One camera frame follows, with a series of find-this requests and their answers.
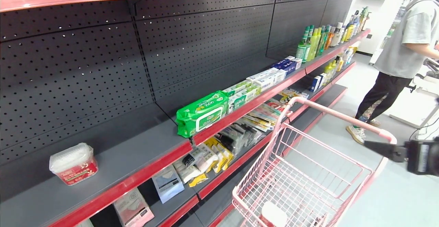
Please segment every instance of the man's arm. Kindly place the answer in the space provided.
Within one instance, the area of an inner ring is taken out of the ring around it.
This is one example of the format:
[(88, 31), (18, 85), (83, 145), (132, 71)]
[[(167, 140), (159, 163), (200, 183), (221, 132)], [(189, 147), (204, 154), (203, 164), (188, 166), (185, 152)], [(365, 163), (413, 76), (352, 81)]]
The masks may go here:
[(439, 60), (439, 51), (434, 50), (429, 44), (404, 43), (404, 45), (418, 54)]

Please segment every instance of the person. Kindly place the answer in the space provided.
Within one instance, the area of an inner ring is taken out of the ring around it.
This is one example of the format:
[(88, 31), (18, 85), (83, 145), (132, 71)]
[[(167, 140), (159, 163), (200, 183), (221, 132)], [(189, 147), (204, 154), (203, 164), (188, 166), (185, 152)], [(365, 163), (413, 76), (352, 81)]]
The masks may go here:
[[(411, 0), (374, 65), (379, 74), (355, 118), (378, 126), (380, 123), (375, 118), (393, 105), (419, 72), (425, 58), (439, 59), (439, 51), (434, 49), (438, 38), (439, 0)], [(349, 125), (346, 130), (355, 141), (364, 144), (366, 135), (362, 128)]]

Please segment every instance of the cart handle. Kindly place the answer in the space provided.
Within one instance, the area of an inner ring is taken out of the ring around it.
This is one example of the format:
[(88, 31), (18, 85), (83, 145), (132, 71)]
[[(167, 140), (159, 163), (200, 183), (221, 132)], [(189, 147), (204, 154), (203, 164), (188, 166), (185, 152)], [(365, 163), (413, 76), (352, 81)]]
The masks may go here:
[(335, 111), (335, 110), (330, 109), (328, 107), (325, 107), (323, 105), (319, 105), (319, 104), (317, 104), (315, 102), (307, 100), (304, 97), (293, 97), (292, 99), (290, 99), (290, 101), (287, 103), (287, 106), (284, 108), (284, 111), (282, 111), (281, 115), (279, 116), (278, 121), (276, 122), (276, 125), (275, 125), (274, 130), (273, 130), (274, 133), (277, 133), (279, 131), (280, 126), (281, 126), (281, 122), (284, 119), (285, 114), (287, 113), (287, 111), (290, 110), (290, 108), (295, 103), (301, 103), (303, 105), (308, 105), (309, 107), (317, 109), (317, 110), (319, 110), (321, 112), (330, 114), (330, 115), (335, 116), (335, 117), (337, 117), (339, 119), (343, 119), (343, 120), (345, 120), (345, 121), (347, 121), (347, 122), (349, 122), (351, 124), (354, 124), (355, 126), (364, 128), (365, 130), (372, 131), (373, 133), (376, 133), (379, 136), (381, 136), (383, 138), (386, 138), (389, 141), (389, 143), (391, 143), (391, 144), (396, 144), (395, 136), (393, 136), (389, 131), (379, 129), (378, 127), (374, 127), (374, 126), (372, 126), (370, 124), (367, 124), (365, 122), (357, 120), (357, 119), (355, 119), (353, 117), (347, 116), (347, 115), (345, 115), (343, 113), (340, 113), (338, 111)]

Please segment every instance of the pink package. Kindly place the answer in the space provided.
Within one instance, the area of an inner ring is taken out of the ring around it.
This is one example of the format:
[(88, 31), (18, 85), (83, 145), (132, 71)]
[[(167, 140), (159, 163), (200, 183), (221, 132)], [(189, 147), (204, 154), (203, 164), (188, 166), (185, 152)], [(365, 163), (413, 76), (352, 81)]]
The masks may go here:
[(144, 224), (154, 218), (154, 214), (149, 209), (138, 188), (124, 194), (113, 205), (120, 222), (125, 227), (143, 227)]

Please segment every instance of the sneaker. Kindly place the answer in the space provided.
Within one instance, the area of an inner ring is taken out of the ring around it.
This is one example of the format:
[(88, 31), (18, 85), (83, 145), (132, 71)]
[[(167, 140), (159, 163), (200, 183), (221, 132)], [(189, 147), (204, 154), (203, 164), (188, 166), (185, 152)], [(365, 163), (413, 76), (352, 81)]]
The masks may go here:
[(378, 122), (376, 119), (373, 119), (372, 121), (369, 122), (369, 124), (375, 127), (379, 127), (381, 125), (381, 122)]
[(364, 129), (355, 128), (353, 125), (349, 125), (346, 127), (348, 133), (351, 134), (352, 138), (358, 143), (364, 145), (364, 139), (366, 135), (364, 134)]

